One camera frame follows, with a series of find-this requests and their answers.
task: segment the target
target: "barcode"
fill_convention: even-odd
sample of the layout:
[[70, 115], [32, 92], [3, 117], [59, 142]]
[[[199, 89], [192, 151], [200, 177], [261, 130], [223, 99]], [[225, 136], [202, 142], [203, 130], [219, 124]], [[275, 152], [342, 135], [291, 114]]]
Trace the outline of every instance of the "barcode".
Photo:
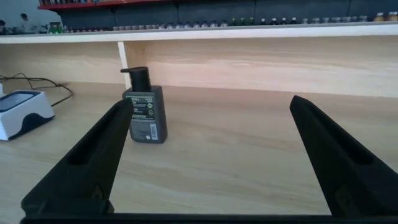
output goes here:
[[152, 140], [157, 140], [157, 128], [156, 124], [150, 124], [150, 136], [152, 137]]

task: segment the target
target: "light wood surface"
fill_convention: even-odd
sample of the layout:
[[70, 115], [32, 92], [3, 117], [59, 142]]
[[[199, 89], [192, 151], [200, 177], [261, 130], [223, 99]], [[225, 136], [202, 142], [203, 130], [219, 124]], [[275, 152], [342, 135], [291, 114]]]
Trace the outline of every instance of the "light wood surface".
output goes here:
[[[76, 97], [54, 108], [53, 121], [0, 142], [0, 220], [17, 223], [23, 217], [23, 196], [121, 98], [125, 86], [70, 88]], [[6, 83], [5, 89], [11, 87]], [[47, 93], [51, 102], [66, 94]], [[111, 194], [117, 212], [329, 214], [290, 115], [294, 93], [165, 87], [164, 95], [169, 138], [155, 145], [127, 137]], [[397, 98], [300, 96], [398, 170]]]
[[118, 43], [0, 45], [0, 72], [60, 82], [124, 83]]
[[398, 96], [398, 37], [143, 44], [151, 80], [158, 85]]
[[77, 42], [118, 42], [134, 40], [197, 40], [274, 37], [347, 37], [398, 35], [397, 22], [357, 22], [349, 24], [299, 24], [285, 26], [219, 27], [189, 30], [127, 30], [74, 34], [9, 35], [0, 44], [47, 44]]

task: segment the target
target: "wooden table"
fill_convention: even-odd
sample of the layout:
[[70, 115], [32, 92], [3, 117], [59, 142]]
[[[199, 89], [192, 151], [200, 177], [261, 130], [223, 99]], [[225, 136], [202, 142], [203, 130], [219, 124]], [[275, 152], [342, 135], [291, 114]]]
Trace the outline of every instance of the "wooden table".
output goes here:
[[[50, 123], [0, 142], [0, 220], [115, 102], [124, 84], [72, 83]], [[51, 102], [67, 93], [49, 90]], [[169, 138], [126, 139], [111, 194], [117, 212], [329, 214], [290, 115], [294, 93], [165, 87]], [[301, 93], [398, 170], [398, 99]]]

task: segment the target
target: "person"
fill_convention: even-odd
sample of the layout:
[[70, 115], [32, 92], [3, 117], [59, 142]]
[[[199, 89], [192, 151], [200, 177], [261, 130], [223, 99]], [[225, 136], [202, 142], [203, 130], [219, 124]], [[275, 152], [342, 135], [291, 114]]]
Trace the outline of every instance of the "person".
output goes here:
[[32, 20], [27, 17], [27, 14], [22, 13], [22, 24], [21, 29], [25, 33], [39, 33], [38, 25]]

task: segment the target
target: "white device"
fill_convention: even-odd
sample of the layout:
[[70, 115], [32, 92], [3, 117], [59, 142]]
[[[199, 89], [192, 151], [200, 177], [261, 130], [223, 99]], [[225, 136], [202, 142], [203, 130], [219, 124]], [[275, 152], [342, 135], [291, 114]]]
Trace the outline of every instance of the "white device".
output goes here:
[[4, 96], [4, 93], [2, 92], [2, 84], [0, 83], [0, 97]]
[[0, 140], [11, 140], [55, 116], [42, 91], [17, 90], [0, 98]]

